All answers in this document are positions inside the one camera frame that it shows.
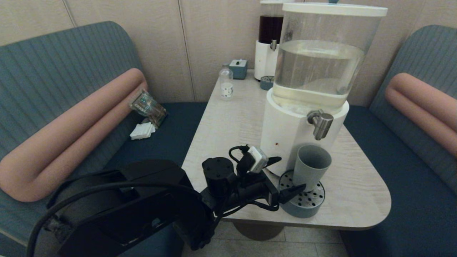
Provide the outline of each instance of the pink bolster cushion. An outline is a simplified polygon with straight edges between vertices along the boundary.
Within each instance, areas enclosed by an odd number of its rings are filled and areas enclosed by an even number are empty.
[[[25,202],[49,195],[130,113],[140,88],[143,73],[130,69],[58,116],[1,160],[0,188]]]
[[[457,100],[407,74],[395,75],[386,99],[437,143],[457,157]]]

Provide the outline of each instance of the striped fabric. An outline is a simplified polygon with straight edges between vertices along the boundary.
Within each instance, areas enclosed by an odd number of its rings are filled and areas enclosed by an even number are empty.
[[[142,69],[135,47],[111,21],[0,47],[0,158],[130,68]],[[101,170],[128,138],[136,118],[130,114],[73,176]],[[0,191],[0,231],[25,243],[46,202],[20,203]]]
[[[431,25],[413,33],[397,54],[370,106],[370,111],[457,194],[457,160],[385,99],[384,93],[389,81],[402,72],[457,98],[457,29]],[[414,171],[404,172],[414,176]]]

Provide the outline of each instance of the table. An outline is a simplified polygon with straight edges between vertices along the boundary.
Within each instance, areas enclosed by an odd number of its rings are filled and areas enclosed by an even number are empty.
[[[245,80],[234,80],[230,101],[219,98],[216,83],[197,128],[182,168],[194,188],[206,188],[202,162],[211,157],[229,158],[228,151],[237,145],[260,146],[266,92],[254,79],[253,70]],[[365,230],[383,221],[389,214],[391,198],[384,180],[365,156],[346,127],[333,145],[332,165],[321,179],[325,201],[311,218],[297,218],[281,208],[276,212],[247,205],[225,218],[234,223],[279,226],[325,227],[339,230]],[[274,185],[278,177],[265,172]]]

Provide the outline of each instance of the dark liquid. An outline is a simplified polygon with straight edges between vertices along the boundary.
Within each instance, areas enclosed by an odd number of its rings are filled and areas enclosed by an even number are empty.
[[[272,40],[276,40],[279,44],[283,19],[284,17],[279,16],[260,16],[259,42],[270,44]]]

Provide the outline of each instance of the drip tray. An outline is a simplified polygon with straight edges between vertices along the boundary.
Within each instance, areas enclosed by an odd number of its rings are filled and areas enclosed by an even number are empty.
[[[279,190],[293,187],[292,180],[293,170],[285,172],[279,179]],[[319,182],[313,191],[303,191],[287,203],[280,204],[280,206],[292,216],[309,218],[317,213],[324,200],[325,189],[321,182]]]

